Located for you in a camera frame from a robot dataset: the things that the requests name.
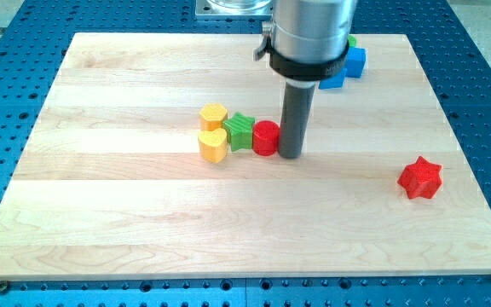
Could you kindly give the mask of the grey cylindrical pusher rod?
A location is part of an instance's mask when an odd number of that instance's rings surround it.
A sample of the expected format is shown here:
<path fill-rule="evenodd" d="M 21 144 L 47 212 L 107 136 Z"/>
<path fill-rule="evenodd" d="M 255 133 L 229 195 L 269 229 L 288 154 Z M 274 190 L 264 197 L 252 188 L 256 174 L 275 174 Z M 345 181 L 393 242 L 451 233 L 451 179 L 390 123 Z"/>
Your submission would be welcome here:
<path fill-rule="evenodd" d="M 302 153 L 315 85 L 316 82 L 286 80 L 278 147 L 279 155 L 285 159 L 296 159 Z"/>

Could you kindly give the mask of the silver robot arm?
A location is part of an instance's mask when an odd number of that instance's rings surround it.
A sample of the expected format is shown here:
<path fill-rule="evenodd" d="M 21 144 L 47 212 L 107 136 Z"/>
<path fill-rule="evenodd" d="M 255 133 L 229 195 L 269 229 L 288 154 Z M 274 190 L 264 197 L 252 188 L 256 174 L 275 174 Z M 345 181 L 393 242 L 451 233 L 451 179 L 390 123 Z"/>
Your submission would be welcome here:
<path fill-rule="evenodd" d="M 269 66 L 286 80 L 278 153 L 298 158 L 303 149 L 315 86 L 340 73 L 349 53 L 356 0 L 274 2 L 263 40 L 253 58 L 269 56 Z"/>

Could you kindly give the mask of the green block behind arm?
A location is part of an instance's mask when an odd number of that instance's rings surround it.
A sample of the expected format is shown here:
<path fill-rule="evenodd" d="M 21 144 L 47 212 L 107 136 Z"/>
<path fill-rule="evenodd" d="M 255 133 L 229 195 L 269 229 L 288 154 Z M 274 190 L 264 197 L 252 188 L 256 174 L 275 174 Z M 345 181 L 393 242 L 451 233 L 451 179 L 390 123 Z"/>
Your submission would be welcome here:
<path fill-rule="evenodd" d="M 348 41 L 349 41 L 349 46 L 350 47 L 355 47 L 356 46 L 356 38 L 353 35 L 348 36 Z"/>

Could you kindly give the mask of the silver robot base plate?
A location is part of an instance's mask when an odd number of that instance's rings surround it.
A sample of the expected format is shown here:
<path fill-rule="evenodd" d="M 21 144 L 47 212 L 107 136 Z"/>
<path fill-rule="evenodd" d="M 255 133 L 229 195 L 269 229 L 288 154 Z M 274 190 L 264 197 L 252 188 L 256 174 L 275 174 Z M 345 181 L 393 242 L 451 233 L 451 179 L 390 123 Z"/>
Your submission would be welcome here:
<path fill-rule="evenodd" d="M 273 0 L 195 0 L 197 20 L 269 19 Z"/>

